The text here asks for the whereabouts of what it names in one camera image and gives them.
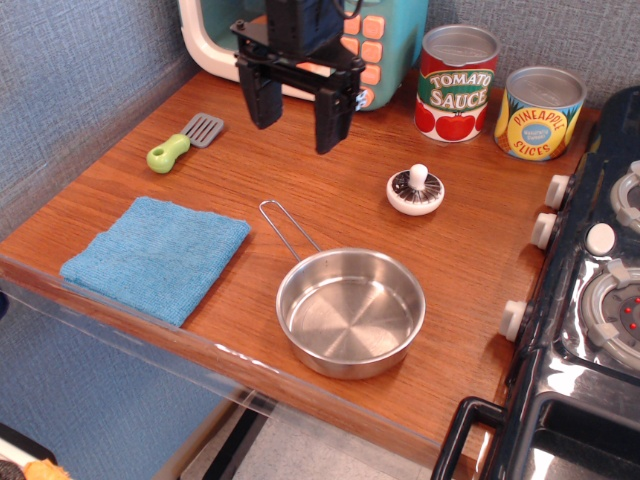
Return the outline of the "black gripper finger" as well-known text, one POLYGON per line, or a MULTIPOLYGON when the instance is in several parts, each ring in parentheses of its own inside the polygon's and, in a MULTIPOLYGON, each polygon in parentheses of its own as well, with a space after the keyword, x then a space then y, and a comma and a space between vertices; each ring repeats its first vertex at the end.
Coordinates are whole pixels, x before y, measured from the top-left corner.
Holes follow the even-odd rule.
POLYGON ((236 65, 251 120, 258 129, 270 127, 282 116, 282 84, 271 78, 265 65, 243 57, 238 58, 236 65))
POLYGON ((336 71, 315 94, 316 152, 326 154, 344 140, 356 111, 366 102, 359 71, 336 71))

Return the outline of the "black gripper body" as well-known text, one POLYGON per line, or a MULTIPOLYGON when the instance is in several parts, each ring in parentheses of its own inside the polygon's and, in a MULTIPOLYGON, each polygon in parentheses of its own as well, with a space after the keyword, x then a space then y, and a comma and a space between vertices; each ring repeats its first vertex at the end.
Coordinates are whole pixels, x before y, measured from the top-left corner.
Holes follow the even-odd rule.
POLYGON ((230 30, 242 88, 358 92, 364 62, 342 44, 342 35, 344 22, 360 9, 360 2, 349 13, 343 1, 267 1, 263 20, 236 21, 230 30))

